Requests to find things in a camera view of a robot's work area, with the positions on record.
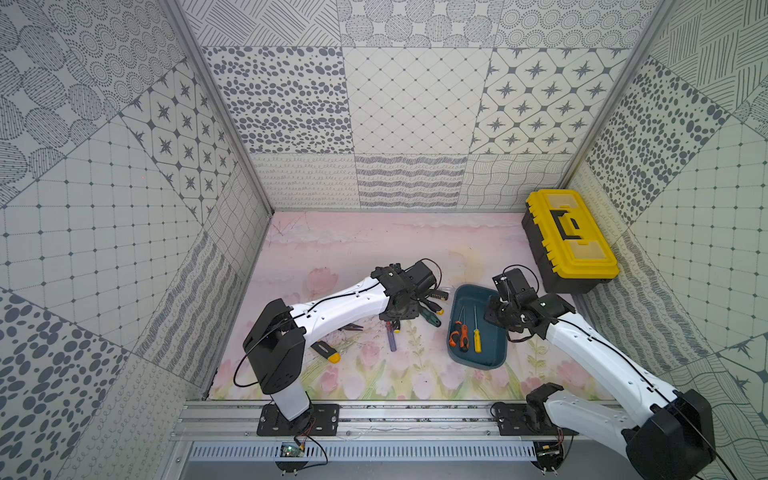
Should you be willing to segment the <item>green black screwdriver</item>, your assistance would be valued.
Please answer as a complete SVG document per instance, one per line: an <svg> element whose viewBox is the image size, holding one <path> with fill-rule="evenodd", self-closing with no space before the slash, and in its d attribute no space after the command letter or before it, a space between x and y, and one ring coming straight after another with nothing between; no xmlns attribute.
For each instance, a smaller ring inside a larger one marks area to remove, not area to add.
<svg viewBox="0 0 768 480"><path fill-rule="evenodd" d="M420 308L420 315L433 327L440 328L442 325L441 320L437 314L430 310L428 307Z"/></svg>

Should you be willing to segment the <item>black yellow-dotted screwdriver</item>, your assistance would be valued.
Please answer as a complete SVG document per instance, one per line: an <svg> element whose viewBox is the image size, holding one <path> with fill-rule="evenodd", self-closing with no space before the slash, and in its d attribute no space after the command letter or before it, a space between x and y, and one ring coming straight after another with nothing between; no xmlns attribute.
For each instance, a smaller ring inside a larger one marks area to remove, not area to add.
<svg viewBox="0 0 768 480"><path fill-rule="evenodd" d="M449 293L439 290L439 289L431 289L428 291L428 296L430 298L447 301L449 299Z"/></svg>

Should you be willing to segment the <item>yellow handle screwdriver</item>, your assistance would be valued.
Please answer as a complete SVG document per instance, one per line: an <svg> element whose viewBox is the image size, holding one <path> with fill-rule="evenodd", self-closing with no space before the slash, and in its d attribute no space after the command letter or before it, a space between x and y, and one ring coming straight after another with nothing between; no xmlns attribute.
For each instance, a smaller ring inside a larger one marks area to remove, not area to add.
<svg viewBox="0 0 768 480"><path fill-rule="evenodd" d="M474 351L476 353L481 353L482 352L482 341L481 341L481 333L480 333L480 330L479 330L478 309L476 307L473 308L473 321L474 321L474 329L473 329Z"/></svg>

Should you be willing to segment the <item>black screwdriver yellow cap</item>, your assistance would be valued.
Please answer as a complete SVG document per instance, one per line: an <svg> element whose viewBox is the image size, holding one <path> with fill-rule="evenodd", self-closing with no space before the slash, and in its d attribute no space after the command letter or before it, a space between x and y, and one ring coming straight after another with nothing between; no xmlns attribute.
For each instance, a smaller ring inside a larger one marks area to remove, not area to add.
<svg viewBox="0 0 768 480"><path fill-rule="evenodd" d="M427 308L429 308L436 315L442 315L443 314L443 308L440 305L438 305L437 303L425 300L424 304L426 305Z"/></svg>

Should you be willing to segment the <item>purple red screwdriver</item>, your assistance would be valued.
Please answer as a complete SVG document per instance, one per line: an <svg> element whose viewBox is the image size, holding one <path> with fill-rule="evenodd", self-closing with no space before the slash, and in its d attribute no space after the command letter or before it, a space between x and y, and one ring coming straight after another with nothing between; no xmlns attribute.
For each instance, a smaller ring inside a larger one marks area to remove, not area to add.
<svg viewBox="0 0 768 480"><path fill-rule="evenodd" d="M395 338L395 330L393 328L393 325L391 322L386 322L386 332L387 332L387 339L388 339L388 345L391 352L397 351L397 343Z"/></svg>

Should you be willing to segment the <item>orange black screwdriver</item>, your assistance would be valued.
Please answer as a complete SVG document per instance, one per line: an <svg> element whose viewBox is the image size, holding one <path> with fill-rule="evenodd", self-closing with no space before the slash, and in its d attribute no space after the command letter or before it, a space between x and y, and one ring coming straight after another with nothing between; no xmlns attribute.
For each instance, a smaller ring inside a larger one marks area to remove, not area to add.
<svg viewBox="0 0 768 480"><path fill-rule="evenodd" d="M468 335L468 326L465 322L465 308L462 307L459 313L459 320L458 320L458 331L459 331L459 349L462 352L467 352L469 349L469 335Z"/></svg>
<svg viewBox="0 0 768 480"><path fill-rule="evenodd" d="M459 313L460 313L461 308L459 309L456 318L453 320L453 323L452 323L452 326L451 326L451 329L450 329L450 333L449 333L449 346L452 347L452 348L459 348L459 331L458 331L459 324L458 324L458 320L459 320Z"/></svg>

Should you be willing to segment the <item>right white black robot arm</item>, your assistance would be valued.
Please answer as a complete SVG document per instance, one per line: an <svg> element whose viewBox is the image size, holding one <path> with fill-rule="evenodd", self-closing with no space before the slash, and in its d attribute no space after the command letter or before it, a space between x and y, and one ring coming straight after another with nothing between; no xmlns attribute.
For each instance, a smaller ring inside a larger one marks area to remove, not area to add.
<svg viewBox="0 0 768 480"><path fill-rule="evenodd" d="M501 402L492 406L500 432L513 423L536 434L576 432L625 457L644 479L692 479L717 459L712 408L699 392L682 392L631 360L562 297L537 295L520 269L507 267L493 283L498 293L487 321L550 342L619 404L585 401L548 382L527 394L521 414Z"/></svg>

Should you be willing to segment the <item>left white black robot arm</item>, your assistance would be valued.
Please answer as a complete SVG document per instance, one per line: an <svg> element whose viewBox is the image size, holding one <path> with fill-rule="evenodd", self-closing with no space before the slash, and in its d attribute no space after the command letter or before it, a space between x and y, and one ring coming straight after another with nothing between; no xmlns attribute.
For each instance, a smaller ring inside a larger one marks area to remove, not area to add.
<svg viewBox="0 0 768 480"><path fill-rule="evenodd" d="M430 297L439 291L442 273L424 258L409 267L391 263L374 268L369 276L319 300L287 305L269 302L243 341L244 355L255 374L251 384L270 396L289 422L311 415L312 404L301 384L305 351L328 334L360 319L376 316L392 326L420 316L423 309L438 314L442 308Z"/></svg>

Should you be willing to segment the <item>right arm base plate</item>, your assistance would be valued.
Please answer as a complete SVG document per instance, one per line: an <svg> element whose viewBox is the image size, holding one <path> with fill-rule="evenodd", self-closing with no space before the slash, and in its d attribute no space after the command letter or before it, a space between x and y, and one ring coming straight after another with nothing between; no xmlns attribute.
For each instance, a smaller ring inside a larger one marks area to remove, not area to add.
<svg viewBox="0 0 768 480"><path fill-rule="evenodd" d="M528 415L528 405L524 403L495 402L490 407L490 414L502 437L556 437L559 433L565 437L579 436L574 430L558 429L545 421L536 423Z"/></svg>

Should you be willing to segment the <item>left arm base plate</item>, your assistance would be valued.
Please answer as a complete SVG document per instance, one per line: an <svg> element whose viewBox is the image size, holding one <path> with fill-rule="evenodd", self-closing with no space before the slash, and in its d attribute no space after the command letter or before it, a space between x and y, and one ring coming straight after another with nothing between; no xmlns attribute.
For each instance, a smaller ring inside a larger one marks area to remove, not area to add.
<svg viewBox="0 0 768 480"><path fill-rule="evenodd" d="M287 420L274 403L265 405L259 417L257 435L277 436L335 436L338 430L340 405L310 404L307 411L294 420Z"/></svg>

